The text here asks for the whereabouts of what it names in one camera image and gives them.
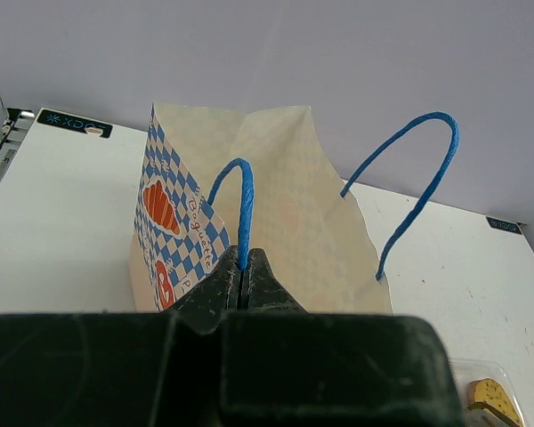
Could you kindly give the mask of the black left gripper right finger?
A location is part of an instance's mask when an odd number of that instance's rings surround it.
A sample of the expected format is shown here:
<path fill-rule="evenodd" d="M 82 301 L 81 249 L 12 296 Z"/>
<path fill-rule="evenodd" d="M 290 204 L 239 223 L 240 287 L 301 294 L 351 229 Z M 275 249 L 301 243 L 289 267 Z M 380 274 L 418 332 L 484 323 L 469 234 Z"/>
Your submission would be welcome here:
<path fill-rule="evenodd" d="M 249 254 L 239 306 L 219 327 L 226 426 L 461 426 L 434 328 L 411 316 L 309 313 Z"/>

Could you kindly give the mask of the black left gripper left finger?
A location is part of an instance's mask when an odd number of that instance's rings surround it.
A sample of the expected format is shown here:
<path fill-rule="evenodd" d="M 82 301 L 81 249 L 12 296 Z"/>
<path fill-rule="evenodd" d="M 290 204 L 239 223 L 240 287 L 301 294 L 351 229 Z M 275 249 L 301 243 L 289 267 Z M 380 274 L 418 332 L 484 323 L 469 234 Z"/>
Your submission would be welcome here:
<path fill-rule="evenodd" d="M 183 307 L 0 314 L 0 426 L 217 426 L 218 371 Z"/>

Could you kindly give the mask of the paper bread bag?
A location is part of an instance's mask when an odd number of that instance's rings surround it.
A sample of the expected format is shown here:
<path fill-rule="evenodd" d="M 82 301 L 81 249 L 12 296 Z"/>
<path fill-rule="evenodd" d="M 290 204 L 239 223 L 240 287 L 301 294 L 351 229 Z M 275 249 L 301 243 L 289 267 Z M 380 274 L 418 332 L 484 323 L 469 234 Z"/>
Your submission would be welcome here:
<path fill-rule="evenodd" d="M 388 253 L 351 188 L 307 106 L 244 114 L 154 103 L 129 254 L 135 308 L 168 309 L 245 242 L 309 311 L 391 313 Z"/>

